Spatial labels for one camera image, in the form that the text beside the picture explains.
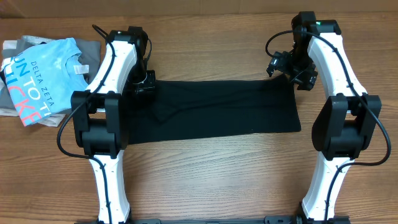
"robot end effector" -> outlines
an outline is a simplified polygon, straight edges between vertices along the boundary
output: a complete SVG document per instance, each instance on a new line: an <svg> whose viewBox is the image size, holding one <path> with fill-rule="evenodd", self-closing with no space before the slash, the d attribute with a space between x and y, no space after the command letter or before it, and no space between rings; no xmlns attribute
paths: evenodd
<svg viewBox="0 0 398 224"><path fill-rule="evenodd" d="M300 12L292 19L292 30L321 33L341 34L335 20L317 21L314 12ZM294 33L293 50L276 52L268 65L267 73L271 77L275 70L290 76L290 82L298 84L298 90L311 90L317 80L318 72L308 55L307 49L312 36Z"/></svg>

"black bracket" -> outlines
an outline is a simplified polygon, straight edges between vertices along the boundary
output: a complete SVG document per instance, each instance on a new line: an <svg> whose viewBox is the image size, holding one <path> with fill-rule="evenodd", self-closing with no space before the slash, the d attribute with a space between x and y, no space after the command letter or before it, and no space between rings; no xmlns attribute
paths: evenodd
<svg viewBox="0 0 398 224"><path fill-rule="evenodd" d="M89 91L75 91L72 94L72 110L86 102ZM81 106L73 115L75 137L79 147L87 156L110 155L115 159L119 151L128 144L129 131L126 126L124 98L120 94L95 94L90 102ZM97 108L105 109L106 119L90 118Z"/></svg>
<svg viewBox="0 0 398 224"><path fill-rule="evenodd" d="M306 219L299 215L278 215L265 217L264 224L324 224L324 222ZM336 217L330 218L328 224L351 224L351 221L348 217Z"/></svg>
<svg viewBox="0 0 398 224"><path fill-rule="evenodd" d="M379 96L364 94L362 99L369 109L379 116L381 100ZM346 120L351 111L354 120ZM331 161L334 157L358 158L362 150L368 148L376 122L355 96L339 93L329 96L312 126L312 144Z"/></svg>

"black fabric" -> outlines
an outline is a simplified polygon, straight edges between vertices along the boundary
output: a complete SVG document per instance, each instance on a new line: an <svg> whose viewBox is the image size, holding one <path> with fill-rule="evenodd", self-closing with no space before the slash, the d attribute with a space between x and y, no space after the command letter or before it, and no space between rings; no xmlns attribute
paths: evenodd
<svg viewBox="0 0 398 224"><path fill-rule="evenodd" d="M301 130L293 85L157 81L155 101L129 110L130 144Z"/></svg>

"robotic arm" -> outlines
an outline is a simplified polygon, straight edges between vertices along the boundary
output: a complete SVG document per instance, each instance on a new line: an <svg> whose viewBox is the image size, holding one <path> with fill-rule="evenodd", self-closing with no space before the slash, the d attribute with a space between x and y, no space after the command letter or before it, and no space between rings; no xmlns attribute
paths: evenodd
<svg viewBox="0 0 398 224"><path fill-rule="evenodd" d="M380 99L378 96L369 96L355 77L344 52L343 38L337 22L318 21L313 12L300 12L292 20L292 28L319 35L338 49L354 89L378 116L381 110ZM267 72L271 76L274 70L280 70L289 75L290 81L298 84L298 90L313 88L318 75L315 67L321 76L327 101L312 128L312 142L319 153L302 208L307 220L322 221L326 197L337 168L353 162L360 151L369 146L376 123L354 97L333 49L321 39L299 32L294 32L294 41L291 52L275 53ZM357 116L356 119L346 121L347 113ZM328 219L335 215L335 202L348 169L349 166L341 171L332 188L328 202Z"/></svg>
<svg viewBox="0 0 398 224"><path fill-rule="evenodd" d="M95 224L131 223L131 209L124 190L123 153L128 145L129 132L124 112L134 100L147 100L154 94L155 71L146 70L143 59L148 36L141 27L128 31L112 30L108 42L114 47L114 62L104 85L86 102L104 78L111 65L113 51L107 44L106 55L96 78L86 91L72 95L72 110L82 103L73 116L77 144L93 166L99 197L99 215ZM106 119L93 119L90 113L105 112Z"/></svg>
<svg viewBox="0 0 398 224"><path fill-rule="evenodd" d="M375 121L354 96L341 66L340 60L324 41L305 32L319 35L336 47L342 56L354 89L366 102L368 108L378 116L381 101L378 96L369 96L356 79L343 49L343 38L336 21L318 21L313 12L301 12L292 20L294 48L290 52L276 52L268 66L271 76L279 70L290 76L299 90L311 90L316 82L318 69L325 89L327 101L312 128L312 143L319 152L312 183L302 201L305 217L265 217L262 220L210 220L189 221L220 224L274 224L274 223L323 223L328 206L328 218L333 223L350 223L348 218L333 218L338 192L349 167L337 177L330 201L326 202L328 189L335 172L343 164L353 162L365 150L373 135ZM72 95L73 124L77 144L85 155L95 158L103 168L90 161L95 172L99 196L97 224L133 223L131 208L127 201L123 179L123 152L128 144L129 131L126 127L126 107L134 100L147 100L155 91L155 71L146 70L144 59L147 34L141 27L129 27L128 31L112 30L108 42L114 46L113 66L99 92L90 101L88 96L96 89L111 65L113 51L108 44L105 59L95 80L86 91ZM88 115L105 112L106 119L93 119ZM346 121L346 114L356 116ZM185 221L135 220L136 224L186 223Z"/></svg>

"wire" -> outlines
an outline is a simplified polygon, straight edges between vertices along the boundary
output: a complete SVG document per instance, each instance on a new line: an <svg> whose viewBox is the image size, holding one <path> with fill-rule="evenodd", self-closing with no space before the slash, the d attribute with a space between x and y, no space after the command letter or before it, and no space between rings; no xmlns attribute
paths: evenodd
<svg viewBox="0 0 398 224"><path fill-rule="evenodd" d="M150 59L150 53L152 53L152 41L150 40L150 38L148 38L149 44L150 44L150 49L149 49L149 53L147 58L145 58L145 66L146 66L146 70L148 70L148 61Z"/></svg>
<svg viewBox="0 0 398 224"><path fill-rule="evenodd" d="M349 88L350 88L351 91L354 93L354 95L357 97L357 99L358 99L359 102L361 103L361 106L363 106L363 107L366 109L366 111L371 115L371 117L373 118L373 120L374 120L374 121L376 122L376 124L379 126L381 132L383 133L384 138L386 139L387 152L386 152L386 155L384 156L384 158L382 158L380 161L378 161L378 162L350 162L350 163L347 163L347 164L343 164L343 165L341 165L339 168L337 168L336 173L335 173L335 175L333 176L333 179L331 180L331 183L330 183L330 186L329 186L329 190L328 190L328 195L327 195L327 198L326 198L326 210L325 210L325 217L324 217L323 222L324 222L324 223L328 223L328 210L329 210L329 201L330 201L331 190L332 190L332 188L333 188L333 185L334 185L335 182L336 182L336 179L337 179L338 174L343 170L344 167L347 167L347 166L378 166L378 165L381 165L381 164L385 163L385 162L388 160L388 158L390 157L390 155L391 155L391 141L390 141L390 137L389 137L389 135L388 135L386 129L384 128L384 126L383 126L382 123L380 122L379 118L377 118L377 116L369 109L369 107L368 107L368 105L366 104L366 102L360 97L360 95L359 95L359 94L357 93L357 91L354 89L354 84L351 82L351 79L350 79L350 77L349 77L349 75L348 75L347 67L346 67L346 65L345 65L345 63L344 63L343 58L341 57L341 55L340 55L338 49L337 49L335 46L333 46L333 44L331 44L329 41L327 41L327 40L324 39L323 37L321 37L321 36L319 36L319 35L316 35L316 34L313 34L313 33L311 33L311 32L301 31L301 30L287 30L287 31L279 32L279 33L273 35L273 36L267 41L267 44L266 44L266 52L267 52L267 55L269 55L270 57L275 57L275 56L271 55L271 53L269 53L269 51L268 51L269 43L270 43L273 39L275 39L276 37L278 37L278 36L280 36L280 35L283 35L283 34L289 34L289 33L307 34L307 35L316 37L316 38L322 40L324 43L326 43L326 44L334 51L334 53L337 54L337 57L338 57L338 59L339 59L339 61L340 61L340 63L341 63L341 66L343 67L344 73L345 73L345 75L346 75L347 83L348 83Z"/></svg>
<svg viewBox="0 0 398 224"><path fill-rule="evenodd" d="M110 207L110 202L109 202L109 196L108 196L108 183L106 181L106 173L105 173L105 165L102 164L102 162L93 157L93 156L86 156L86 155L79 155L79 154L74 154L74 153L70 153L67 152L66 150L64 150L64 148L61 145L61 135L63 130L65 129L65 126L68 124L68 122L71 120L71 118L73 117L73 115L76 113L76 111L78 111L83 105L85 105L87 102L89 102L90 99L92 99L92 97L94 97L94 95L101 89L101 87L104 85L104 82L106 80L106 77L108 77L108 74L111 71L113 62L114 62L114 58L115 58L115 51L114 51L114 47L112 45L111 42L108 41L108 34L101 28L99 28L98 26L93 24L93 28L95 31L97 31L97 33L99 33L102 38L105 40L105 44L109 44L109 46L112 49L112 58L111 58L111 63L109 64L108 69L106 70L104 77L102 78L102 80L100 81L98 87L86 98L86 100L84 102L82 102L81 104L79 104L71 113L70 115L66 118L65 122L61 125L60 129L58 130L58 134L57 134L57 146L59 148L59 150L64 153L67 156L70 157L76 157L76 158L82 158L82 159L91 159L95 162L98 163L99 168L102 170L102 174L103 174L103 178L104 178L104 189L105 189L105 201L106 201L106 207L108 208L108 216L109 216L109 224L112 224L112 215L111 215L111 207Z"/></svg>

